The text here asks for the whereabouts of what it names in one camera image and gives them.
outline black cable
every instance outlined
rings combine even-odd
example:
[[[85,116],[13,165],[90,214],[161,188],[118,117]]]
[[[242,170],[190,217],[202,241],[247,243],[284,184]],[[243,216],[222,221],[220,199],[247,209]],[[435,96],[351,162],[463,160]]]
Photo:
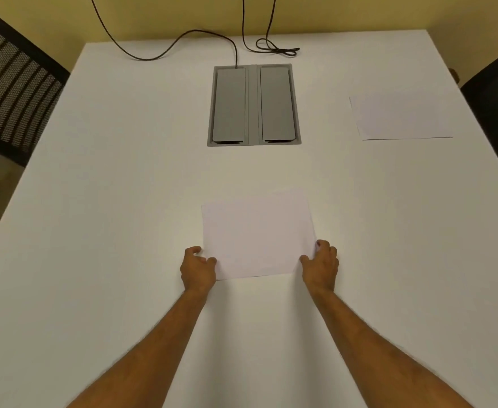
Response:
[[[268,29],[266,30],[266,37],[261,37],[255,42],[255,46],[260,50],[253,50],[249,47],[247,47],[247,44],[245,43],[245,0],[241,0],[241,7],[242,7],[242,15],[241,15],[241,39],[244,42],[244,46],[247,50],[253,53],[263,53],[263,54],[283,54],[287,57],[296,57],[298,54],[298,51],[300,50],[300,47],[294,47],[294,48],[279,48],[273,42],[268,39],[268,35],[270,34],[270,28],[272,27],[272,21],[273,21],[273,13],[276,10],[276,1],[273,0],[273,6],[272,6],[272,14],[270,15],[270,22],[268,23]],[[266,47],[260,47],[258,45],[259,41],[265,41],[266,42]]]
[[[217,37],[220,37],[222,39],[228,40],[228,41],[230,41],[232,43],[232,45],[234,46],[235,54],[236,54],[236,68],[238,68],[238,48],[236,47],[236,43],[234,43],[234,41],[232,41],[231,39],[229,39],[227,36],[224,36],[224,35],[219,34],[219,33],[213,33],[213,31],[207,31],[207,30],[193,29],[193,30],[185,31],[183,34],[181,34],[179,37],[176,38],[176,40],[171,44],[170,47],[168,47],[166,49],[166,51],[164,51],[164,53],[162,53],[162,54],[160,54],[160,55],[158,55],[156,57],[152,57],[150,59],[145,59],[145,58],[137,57],[137,56],[135,56],[133,54],[130,54],[125,49],[123,49],[123,47],[121,47],[121,45],[119,43],[117,43],[117,41],[113,38],[113,36],[111,35],[111,33],[109,33],[109,30],[105,26],[105,24],[104,24],[104,22],[102,20],[102,17],[100,16],[100,13],[98,12],[98,9],[96,7],[96,3],[94,2],[94,0],[91,0],[91,1],[92,1],[92,5],[94,7],[94,11],[96,11],[96,15],[98,16],[98,20],[100,20],[100,23],[102,23],[102,27],[104,28],[105,32],[108,34],[108,36],[111,39],[111,41],[113,41],[117,45],[117,47],[119,47],[125,54],[129,55],[133,59],[136,59],[136,60],[139,60],[139,61],[155,61],[155,60],[158,60],[158,59],[162,58],[164,56],[164,54],[166,54],[167,52],[169,52],[170,49],[171,49],[171,47],[173,47],[174,44],[177,43],[179,41],[179,39],[181,39],[181,37],[186,36],[189,33],[206,33],[206,34],[211,34],[213,36],[217,36]]]

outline right hand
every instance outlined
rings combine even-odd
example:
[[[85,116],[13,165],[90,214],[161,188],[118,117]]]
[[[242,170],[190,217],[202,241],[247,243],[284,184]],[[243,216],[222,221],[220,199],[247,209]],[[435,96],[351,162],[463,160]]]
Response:
[[[300,256],[302,279],[312,296],[322,292],[334,292],[340,265],[338,250],[335,247],[331,247],[326,240],[318,240],[317,244],[319,250],[315,258],[310,260],[305,254]]]

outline left hand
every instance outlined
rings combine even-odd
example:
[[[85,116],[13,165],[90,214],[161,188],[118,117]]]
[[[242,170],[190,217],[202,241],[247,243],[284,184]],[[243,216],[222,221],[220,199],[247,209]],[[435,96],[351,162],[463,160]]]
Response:
[[[185,292],[195,292],[207,296],[217,276],[215,275],[215,265],[217,259],[205,259],[201,256],[195,256],[202,250],[201,247],[188,247],[185,249],[185,257],[181,264],[181,279],[185,285]]]

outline mesh chair back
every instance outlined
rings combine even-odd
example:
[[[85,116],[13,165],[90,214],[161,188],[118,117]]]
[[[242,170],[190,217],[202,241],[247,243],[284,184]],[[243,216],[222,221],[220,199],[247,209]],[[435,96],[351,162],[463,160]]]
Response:
[[[0,19],[0,154],[25,166],[69,73]]]

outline hand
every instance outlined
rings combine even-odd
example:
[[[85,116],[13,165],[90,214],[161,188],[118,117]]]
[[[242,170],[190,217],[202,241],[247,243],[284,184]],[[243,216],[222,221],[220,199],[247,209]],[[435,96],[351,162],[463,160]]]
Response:
[[[195,292],[207,296],[216,281],[215,264],[217,259],[205,259],[195,256],[202,250],[201,247],[188,247],[181,264],[181,279],[185,285],[185,292]]]
[[[338,250],[330,247],[326,240],[318,240],[319,250],[313,260],[303,254],[300,256],[302,263],[302,279],[308,288],[310,295],[321,292],[334,292],[336,274],[340,261],[336,257]]]

